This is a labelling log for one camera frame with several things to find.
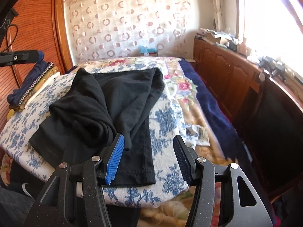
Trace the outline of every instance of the beaded strap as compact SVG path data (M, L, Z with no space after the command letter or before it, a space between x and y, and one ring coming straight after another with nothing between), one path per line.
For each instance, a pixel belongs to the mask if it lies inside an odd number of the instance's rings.
M32 83L32 85L25 91L23 96L21 97L20 101L18 102L18 107L22 104L24 98L28 95L28 93L36 86L36 84L42 79L42 77L54 66L54 64L51 62L47 66L47 68L36 78L36 80Z

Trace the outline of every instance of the sunlight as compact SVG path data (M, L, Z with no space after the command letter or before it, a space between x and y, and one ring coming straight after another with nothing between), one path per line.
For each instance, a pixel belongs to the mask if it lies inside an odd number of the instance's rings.
M259 49L303 75L303 34L281 0L245 0L248 47Z

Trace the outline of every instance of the white fabric with blue flowers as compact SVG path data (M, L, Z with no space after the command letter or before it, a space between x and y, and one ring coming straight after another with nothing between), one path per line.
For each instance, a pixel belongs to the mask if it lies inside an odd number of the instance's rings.
M88 72L121 72L159 68L167 72L165 62L150 57L138 57L132 64L86 68ZM58 77L47 86L28 108L16 113L8 121L0 136L0 146L22 167L36 177L46 181L54 168L28 143L39 124L49 116L48 107L63 97L70 89L75 73ZM200 126L184 123L179 103L171 97L167 85L163 94L149 114L151 146L157 183L144 187L103 187L107 204L126 207L158 207L187 190L173 150L173 138L180 134L187 146L209 145L205 136L200 136Z

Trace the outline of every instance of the metal screw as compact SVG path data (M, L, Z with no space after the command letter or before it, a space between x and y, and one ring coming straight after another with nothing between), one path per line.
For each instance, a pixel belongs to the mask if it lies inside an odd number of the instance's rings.
M237 163L231 163L230 167L233 168L233 169L238 169L239 165Z
M204 162L206 162L206 159L204 157L198 157L197 161L200 163L204 163Z
M97 162L97 161L99 161L100 159L101 159L101 157L98 156L98 155L95 155L94 157L91 158L91 160L94 161L94 162Z
M65 168L65 167L67 167L67 163L66 163L66 162L62 162L62 163L59 165L59 167L60 167L61 169L63 169L63 168Z

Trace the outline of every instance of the wooden wardrobe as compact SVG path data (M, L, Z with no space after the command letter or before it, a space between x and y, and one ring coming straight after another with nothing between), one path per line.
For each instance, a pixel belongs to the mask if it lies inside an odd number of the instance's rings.
M52 61L61 74L72 67L72 60L66 37L63 0L18 0L14 9L19 16L12 24L18 26L18 34L9 51L40 50L44 60ZM0 50L13 40L16 28L7 31ZM7 95L22 85L34 64L0 67L0 132L9 112Z

